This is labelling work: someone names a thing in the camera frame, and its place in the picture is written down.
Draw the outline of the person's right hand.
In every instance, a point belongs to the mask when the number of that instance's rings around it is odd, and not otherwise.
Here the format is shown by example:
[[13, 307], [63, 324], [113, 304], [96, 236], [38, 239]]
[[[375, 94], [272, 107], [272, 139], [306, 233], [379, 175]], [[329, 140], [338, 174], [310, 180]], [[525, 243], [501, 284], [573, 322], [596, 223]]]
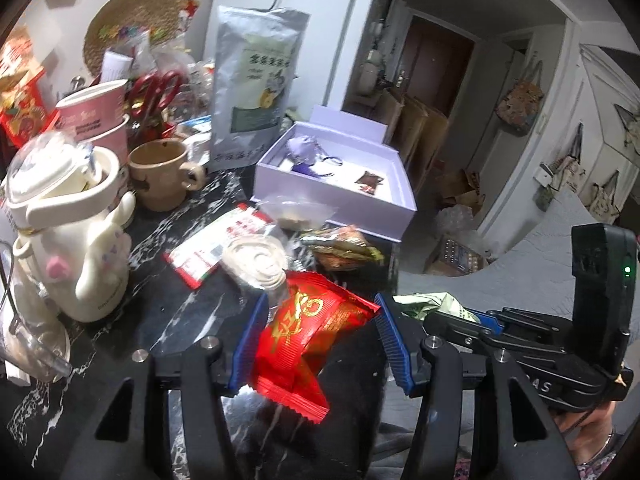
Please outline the person's right hand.
[[610, 401], [591, 412], [551, 413], [577, 465], [593, 460], [611, 441], [615, 408], [616, 402]]

